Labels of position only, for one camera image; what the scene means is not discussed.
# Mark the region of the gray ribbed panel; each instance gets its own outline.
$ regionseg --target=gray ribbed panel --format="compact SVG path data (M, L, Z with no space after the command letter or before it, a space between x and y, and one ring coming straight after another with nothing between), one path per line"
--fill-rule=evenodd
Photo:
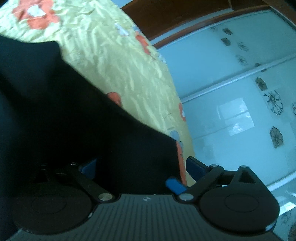
M127 195L101 204L80 227L58 235L34 235L24 231L10 241L246 241L212 228L193 205L177 203L171 195ZM280 241L271 234L254 241Z

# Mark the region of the black fabric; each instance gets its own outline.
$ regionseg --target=black fabric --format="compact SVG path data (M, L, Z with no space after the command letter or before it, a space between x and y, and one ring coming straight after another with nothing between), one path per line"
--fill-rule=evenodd
M115 195L169 193L165 180L181 179L175 140L92 86L62 60L56 42L0 36L0 117L0 230L9 197L34 180L41 163L100 156L94 181Z

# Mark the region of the bed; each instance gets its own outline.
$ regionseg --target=bed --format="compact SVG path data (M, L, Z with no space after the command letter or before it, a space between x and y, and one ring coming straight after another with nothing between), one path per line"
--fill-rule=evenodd
M164 58L113 2L9 0L0 16L0 35L58 42L63 59L83 77L137 120L178 141L184 161L194 156ZM194 183L189 174L186 179L188 186Z

